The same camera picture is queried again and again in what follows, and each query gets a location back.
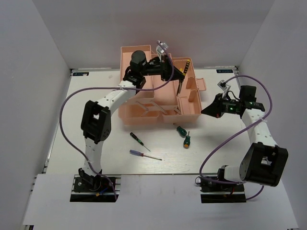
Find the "yellow black pliers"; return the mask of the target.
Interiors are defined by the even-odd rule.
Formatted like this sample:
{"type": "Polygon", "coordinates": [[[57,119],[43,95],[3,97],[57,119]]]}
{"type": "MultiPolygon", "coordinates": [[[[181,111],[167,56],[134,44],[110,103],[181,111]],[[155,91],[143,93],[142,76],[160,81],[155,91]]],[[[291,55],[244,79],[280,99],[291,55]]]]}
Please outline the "yellow black pliers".
{"type": "Polygon", "coordinates": [[[185,78],[185,76],[186,76],[186,74],[188,72],[189,66],[190,66],[190,59],[187,60],[185,68],[183,70],[181,70],[181,73],[182,73],[183,77],[180,78],[179,83],[178,83],[177,96],[181,92],[182,84],[183,84],[184,78],[185,78]]]}

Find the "pink plastic toolbox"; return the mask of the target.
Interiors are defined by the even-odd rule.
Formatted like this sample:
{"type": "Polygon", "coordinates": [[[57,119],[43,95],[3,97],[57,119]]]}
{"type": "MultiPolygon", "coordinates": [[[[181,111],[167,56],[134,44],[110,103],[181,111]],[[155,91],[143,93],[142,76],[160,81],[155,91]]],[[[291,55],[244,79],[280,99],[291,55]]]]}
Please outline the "pink plastic toolbox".
{"type": "Polygon", "coordinates": [[[143,91],[137,93],[118,109],[118,116],[125,125],[149,125],[162,123],[194,122],[201,115],[200,92],[206,90],[204,79],[196,78],[192,60],[174,57],[174,66],[187,69],[180,93],[178,81],[163,88],[160,76],[147,76],[143,91]]]}

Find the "stubby dark green screwdriver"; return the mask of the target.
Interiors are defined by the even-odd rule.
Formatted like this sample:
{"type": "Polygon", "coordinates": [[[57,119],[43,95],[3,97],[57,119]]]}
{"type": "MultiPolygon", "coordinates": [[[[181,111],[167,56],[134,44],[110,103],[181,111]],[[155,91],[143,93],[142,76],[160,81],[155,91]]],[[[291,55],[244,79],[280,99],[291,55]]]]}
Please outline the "stubby dark green screwdriver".
{"type": "Polygon", "coordinates": [[[181,126],[178,126],[176,130],[180,134],[181,137],[185,137],[187,135],[187,131],[181,126]]]}

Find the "stubby green orange screwdriver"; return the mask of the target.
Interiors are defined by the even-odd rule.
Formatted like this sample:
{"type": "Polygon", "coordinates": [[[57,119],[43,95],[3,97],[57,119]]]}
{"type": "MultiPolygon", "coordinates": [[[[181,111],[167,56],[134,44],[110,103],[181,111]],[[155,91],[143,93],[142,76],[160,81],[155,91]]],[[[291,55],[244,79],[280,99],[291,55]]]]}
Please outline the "stubby green orange screwdriver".
{"type": "Polygon", "coordinates": [[[183,147],[185,149],[188,149],[190,147],[190,135],[189,135],[189,132],[187,133],[187,135],[185,137],[185,140],[183,142],[183,147]]]}

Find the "black green precision screwdriver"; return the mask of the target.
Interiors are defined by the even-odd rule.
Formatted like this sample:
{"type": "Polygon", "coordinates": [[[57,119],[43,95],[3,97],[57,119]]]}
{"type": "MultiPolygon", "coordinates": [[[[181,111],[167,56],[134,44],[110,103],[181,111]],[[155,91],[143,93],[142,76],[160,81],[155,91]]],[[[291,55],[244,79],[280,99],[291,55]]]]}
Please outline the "black green precision screwdriver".
{"type": "Polygon", "coordinates": [[[133,133],[133,132],[130,132],[130,136],[136,140],[140,145],[142,145],[144,148],[146,148],[148,151],[150,151],[146,146],[145,144],[133,133]]]}

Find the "blue red handled screwdriver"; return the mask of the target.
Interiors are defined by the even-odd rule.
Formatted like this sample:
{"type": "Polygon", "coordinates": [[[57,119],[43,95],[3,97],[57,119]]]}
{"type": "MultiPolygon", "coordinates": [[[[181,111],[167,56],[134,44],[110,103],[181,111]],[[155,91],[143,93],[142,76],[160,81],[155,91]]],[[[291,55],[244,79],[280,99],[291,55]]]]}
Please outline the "blue red handled screwdriver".
{"type": "Polygon", "coordinates": [[[146,158],[150,158],[150,159],[154,159],[154,160],[158,160],[158,161],[162,160],[160,158],[156,158],[156,157],[152,157],[152,156],[149,156],[149,155],[145,155],[144,153],[141,153],[141,152],[136,151],[136,150],[130,150],[130,154],[134,155],[134,156],[146,157],[146,158]]]}

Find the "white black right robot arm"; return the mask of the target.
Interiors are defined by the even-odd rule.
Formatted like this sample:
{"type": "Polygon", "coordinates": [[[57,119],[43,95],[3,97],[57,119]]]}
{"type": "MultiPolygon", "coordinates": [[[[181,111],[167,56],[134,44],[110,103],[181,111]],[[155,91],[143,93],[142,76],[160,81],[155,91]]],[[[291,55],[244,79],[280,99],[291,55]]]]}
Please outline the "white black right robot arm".
{"type": "Polygon", "coordinates": [[[219,93],[214,101],[201,111],[204,115],[220,118],[224,114],[239,115],[247,128],[250,147],[238,166],[222,166],[215,183],[222,191],[234,184],[251,182],[276,187],[285,168],[288,151],[278,146],[265,121],[265,108],[256,101],[256,87],[242,86],[239,99],[232,100],[227,93],[219,93]]]}

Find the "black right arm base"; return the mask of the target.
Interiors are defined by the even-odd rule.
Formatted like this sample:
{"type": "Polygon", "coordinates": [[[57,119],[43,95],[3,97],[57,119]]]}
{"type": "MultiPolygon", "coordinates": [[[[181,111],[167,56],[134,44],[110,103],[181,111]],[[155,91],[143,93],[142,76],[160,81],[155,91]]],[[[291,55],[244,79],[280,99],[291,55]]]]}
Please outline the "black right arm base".
{"type": "Polygon", "coordinates": [[[195,185],[200,188],[201,202],[203,204],[246,202],[243,184],[216,184],[203,180],[198,176],[195,179],[195,185]]]}

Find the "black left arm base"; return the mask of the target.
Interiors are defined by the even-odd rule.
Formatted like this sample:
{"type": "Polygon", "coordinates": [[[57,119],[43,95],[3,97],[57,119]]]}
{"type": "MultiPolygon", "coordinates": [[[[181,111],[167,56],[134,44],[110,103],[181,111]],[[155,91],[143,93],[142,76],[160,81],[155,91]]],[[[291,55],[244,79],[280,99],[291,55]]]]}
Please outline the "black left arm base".
{"type": "Polygon", "coordinates": [[[120,176],[90,176],[83,169],[73,179],[70,202],[115,203],[120,193],[120,176]]]}

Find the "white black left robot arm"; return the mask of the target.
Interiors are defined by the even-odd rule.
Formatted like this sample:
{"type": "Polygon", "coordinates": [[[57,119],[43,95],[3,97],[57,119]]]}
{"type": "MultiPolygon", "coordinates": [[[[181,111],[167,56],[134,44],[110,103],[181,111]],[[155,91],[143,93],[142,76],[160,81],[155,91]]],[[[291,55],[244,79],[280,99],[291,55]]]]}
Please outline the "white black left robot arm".
{"type": "Polygon", "coordinates": [[[135,96],[145,85],[146,76],[159,75],[162,81],[179,81],[182,84],[185,74],[174,67],[168,55],[161,55],[151,60],[146,54],[137,50],[132,53],[129,66],[118,89],[112,90],[107,96],[85,104],[81,129],[85,139],[86,160],[79,175],[85,179],[85,186],[90,191],[101,187],[101,153],[104,141],[111,133],[112,114],[128,99],[135,96]]]}

